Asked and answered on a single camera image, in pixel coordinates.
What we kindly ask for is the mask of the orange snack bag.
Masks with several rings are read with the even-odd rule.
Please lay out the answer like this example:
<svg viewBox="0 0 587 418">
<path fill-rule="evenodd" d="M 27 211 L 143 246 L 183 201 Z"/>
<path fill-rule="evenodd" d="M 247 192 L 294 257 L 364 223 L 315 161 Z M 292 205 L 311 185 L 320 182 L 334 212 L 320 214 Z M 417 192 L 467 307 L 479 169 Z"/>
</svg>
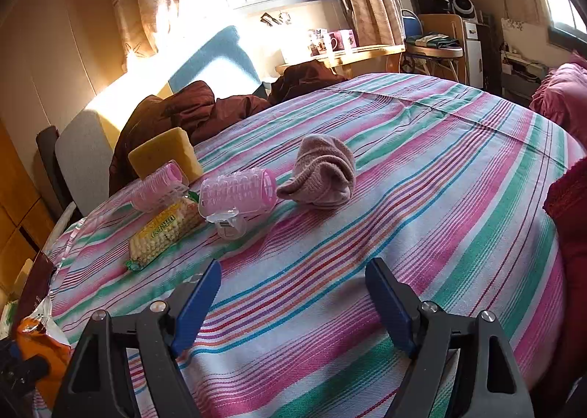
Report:
<svg viewBox="0 0 587 418">
<path fill-rule="evenodd" d="M 23 358 L 39 355 L 49 366 L 48 374 L 36 387 L 46 406 L 53 410 L 64 375 L 72 355 L 65 334 L 52 316 L 50 296 L 46 296 L 29 316 L 18 324 L 16 341 Z"/>
</svg>

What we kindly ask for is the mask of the small green cracker packet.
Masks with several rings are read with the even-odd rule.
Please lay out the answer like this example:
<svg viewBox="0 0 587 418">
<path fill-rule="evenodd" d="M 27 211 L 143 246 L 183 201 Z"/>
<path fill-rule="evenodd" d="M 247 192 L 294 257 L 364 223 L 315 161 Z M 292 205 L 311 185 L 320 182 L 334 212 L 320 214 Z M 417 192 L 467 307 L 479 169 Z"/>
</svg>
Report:
<svg viewBox="0 0 587 418">
<path fill-rule="evenodd" d="M 130 259 L 126 268 L 138 271 L 147 267 L 170 246 L 202 222 L 197 195 L 183 195 L 173 205 L 154 216 L 130 238 Z"/>
</svg>

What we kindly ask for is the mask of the pink hair roller with clip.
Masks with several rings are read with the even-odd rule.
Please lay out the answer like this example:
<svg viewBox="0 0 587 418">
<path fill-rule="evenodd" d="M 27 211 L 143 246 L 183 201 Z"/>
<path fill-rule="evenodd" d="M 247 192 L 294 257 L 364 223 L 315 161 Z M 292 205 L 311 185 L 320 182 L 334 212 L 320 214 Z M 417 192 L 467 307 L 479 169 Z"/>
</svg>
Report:
<svg viewBox="0 0 587 418">
<path fill-rule="evenodd" d="M 274 174 L 267 169 L 250 169 L 203 181 L 198 209 L 222 239 L 232 240 L 247 232 L 250 217 L 265 215 L 276 202 Z"/>
</svg>

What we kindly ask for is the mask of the pink knitted sock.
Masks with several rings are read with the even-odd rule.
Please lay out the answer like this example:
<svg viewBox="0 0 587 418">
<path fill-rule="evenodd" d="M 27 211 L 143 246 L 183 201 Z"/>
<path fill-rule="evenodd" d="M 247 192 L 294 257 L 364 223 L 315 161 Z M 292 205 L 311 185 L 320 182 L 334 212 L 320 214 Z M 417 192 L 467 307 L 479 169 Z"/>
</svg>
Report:
<svg viewBox="0 0 587 418">
<path fill-rule="evenodd" d="M 310 134 L 302 139 L 292 176 L 277 196 L 319 209 L 335 209 L 350 201 L 356 183 L 352 151 L 339 139 Z"/>
</svg>

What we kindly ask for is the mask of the yellow sponge block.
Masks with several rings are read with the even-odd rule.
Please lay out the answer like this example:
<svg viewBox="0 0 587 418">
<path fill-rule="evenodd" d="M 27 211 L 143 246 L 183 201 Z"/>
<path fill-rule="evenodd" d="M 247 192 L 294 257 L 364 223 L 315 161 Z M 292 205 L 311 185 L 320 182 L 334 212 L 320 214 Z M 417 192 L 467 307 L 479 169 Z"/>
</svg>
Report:
<svg viewBox="0 0 587 418">
<path fill-rule="evenodd" d="M 170 161 L 179 166 L 189 185 L 204 174 L 187 132 L 180 127 L 167 130 L 134 148 L 128 154 L 128 161 L 141 180 Z"/>
</svg>

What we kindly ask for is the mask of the dark red gift box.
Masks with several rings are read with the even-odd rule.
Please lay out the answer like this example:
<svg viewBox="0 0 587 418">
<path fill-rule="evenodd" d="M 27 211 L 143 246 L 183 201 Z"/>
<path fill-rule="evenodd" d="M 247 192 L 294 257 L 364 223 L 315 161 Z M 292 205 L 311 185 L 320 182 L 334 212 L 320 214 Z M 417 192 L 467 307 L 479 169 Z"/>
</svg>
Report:
<svg viewBox="0 0 587 418">
<path fill-rule="evenodd" d="M 32 314 L 47 296 L 47 293 L 49 293 L 51 279 L 56 269 L 57 267 L 52 260 L 43 251 L 39 251 L 18 301 L 16 314 L 9 334 L 10 338 L 15 338 L 20 322 Z"/>
</svg>

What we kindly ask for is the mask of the striped tablecloth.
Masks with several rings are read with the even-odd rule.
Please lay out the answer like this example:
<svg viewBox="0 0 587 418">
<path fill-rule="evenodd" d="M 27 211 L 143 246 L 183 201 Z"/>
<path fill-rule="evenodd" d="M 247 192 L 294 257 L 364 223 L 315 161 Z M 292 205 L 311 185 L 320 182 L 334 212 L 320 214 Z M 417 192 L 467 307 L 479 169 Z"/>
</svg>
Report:
<svg viewBox="0 0 587 418">
<path fill-rule="evenodd" d="M 365 74 L 281 103 L 199 144 L 216 177 L 250 168 L 292 174 L 302 139 L 325 134 L 353 153 L 346 205 L 278 202 L 227 241 L 209 223 L 138 272 L 128 242 L 147 222 L 121 191 L 66 231 L 53 317 L 75 344 L 91 314 L 142 310 L 205 262 L 222 285 L 179 360 L 206 417 L 381 416 L 408 365 L 364 283 L 373 257 L 446 311 L 499 318 L 528 385 L 551 361 L 563 269 L 549 186 L 584 148 L 508 100 L 430 76 Z"/>
</svg>

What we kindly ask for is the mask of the grey chair back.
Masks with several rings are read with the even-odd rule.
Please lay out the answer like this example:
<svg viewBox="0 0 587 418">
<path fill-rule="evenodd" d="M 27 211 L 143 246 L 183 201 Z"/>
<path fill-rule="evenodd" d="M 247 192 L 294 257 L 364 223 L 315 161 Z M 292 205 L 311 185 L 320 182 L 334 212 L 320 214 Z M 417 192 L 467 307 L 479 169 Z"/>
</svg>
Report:
<svg viewBox="0 0 587 418">
<path fill-rule="evenodd" d="M 73 201 L 88 215 L 109 197 L 109 166 L 119 131 L 94 110 L 83 110 L 60 133 L 56 156 Z"/>
</svg>

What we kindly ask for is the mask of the pink bedding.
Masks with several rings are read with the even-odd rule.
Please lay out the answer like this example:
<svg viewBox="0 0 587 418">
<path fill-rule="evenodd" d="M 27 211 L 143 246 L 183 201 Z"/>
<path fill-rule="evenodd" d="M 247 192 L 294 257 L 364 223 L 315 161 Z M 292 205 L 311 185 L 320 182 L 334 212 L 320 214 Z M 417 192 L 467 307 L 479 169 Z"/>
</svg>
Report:
<svg viewBox="0 0 587 418">
<path fill-rule="evenodd" d="M 548 72 L 533 94 L 529 109 L 556 123 L 586 147 L 586 59 L 574 51 L 568 62 Z"/>
</svg>

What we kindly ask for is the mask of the maroon blanket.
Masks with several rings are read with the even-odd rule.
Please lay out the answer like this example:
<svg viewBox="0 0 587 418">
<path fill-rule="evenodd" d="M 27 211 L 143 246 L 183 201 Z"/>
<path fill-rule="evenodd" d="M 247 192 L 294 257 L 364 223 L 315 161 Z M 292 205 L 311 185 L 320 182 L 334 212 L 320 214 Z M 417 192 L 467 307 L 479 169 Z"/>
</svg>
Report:
<svg viewBox="0 0 587 418">
<path fill-rule="evenodd" d="M 109 166 L 109 193 L 114 195 L 137 179 L 128 154 L 151 138 L 180 127 L 197 145 L 263 110 L 304 94 L 345 81 L 318 60 L 288 67 L 271 85 L 268 97 L 256 94 L 218 98 L 203 80 L 196 80 L 162 99 L 150 95 L 141 100 L 126 121 L 114 147 Z"/>
</svg>

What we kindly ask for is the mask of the wooden side table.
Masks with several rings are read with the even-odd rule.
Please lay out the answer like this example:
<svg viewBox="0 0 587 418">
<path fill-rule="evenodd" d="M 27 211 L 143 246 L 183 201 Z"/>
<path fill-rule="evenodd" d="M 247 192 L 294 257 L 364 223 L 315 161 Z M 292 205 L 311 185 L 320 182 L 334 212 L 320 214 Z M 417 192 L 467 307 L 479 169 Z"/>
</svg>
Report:
<svg viewBox="0 0 587 418">
<path fill-rule="evenodd" d="M 372 59 L 382 59 L 384 72 L 399 73 L 402 55 L 406 47 L 404 44 L 399 45 L 365 45 L 365 47 L 351 48 L 346 51 L 330 52 L 329 54 L 315 55 L 308 59 L 300 60 L 294 63 L 284 63 L 276 66 L 274 70 L 282 76 L 285 70 L 290 66 L 296 66 L 300 63 L 317 61 L 333 72 L 337 67 L 342 69 L 343 74 L 347 77 L 356 76 L 353 71 L 353 65 L 358 62 L 370 62 Z"/>
</svg>

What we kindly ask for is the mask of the pink mug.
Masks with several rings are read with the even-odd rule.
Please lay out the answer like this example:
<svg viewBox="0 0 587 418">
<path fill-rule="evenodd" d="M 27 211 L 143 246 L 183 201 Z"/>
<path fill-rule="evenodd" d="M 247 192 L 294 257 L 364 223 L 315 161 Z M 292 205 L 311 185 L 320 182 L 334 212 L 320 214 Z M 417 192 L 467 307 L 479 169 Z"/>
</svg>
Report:
<svg viewBox="0 0 587 418">
<path fill-rule="evenodd" d="M 352 30 L 338 30 L 328 33 L 333 52 L 346 52 L 357 47 Z"/>
</svg>

